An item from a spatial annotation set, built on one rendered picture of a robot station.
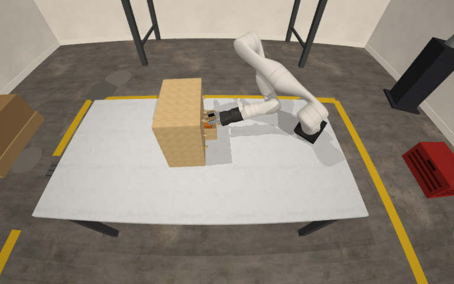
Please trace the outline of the light wooden chest of drawers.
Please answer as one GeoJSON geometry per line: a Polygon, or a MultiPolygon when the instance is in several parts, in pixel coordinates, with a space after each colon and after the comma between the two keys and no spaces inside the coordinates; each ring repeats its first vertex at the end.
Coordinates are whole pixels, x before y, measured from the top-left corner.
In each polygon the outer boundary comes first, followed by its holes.
{"type": "Polygon", "coordinates": [[[169,167],[205,166],[200,130],[201,80],[163,80],[151,128],[169,167]]]}

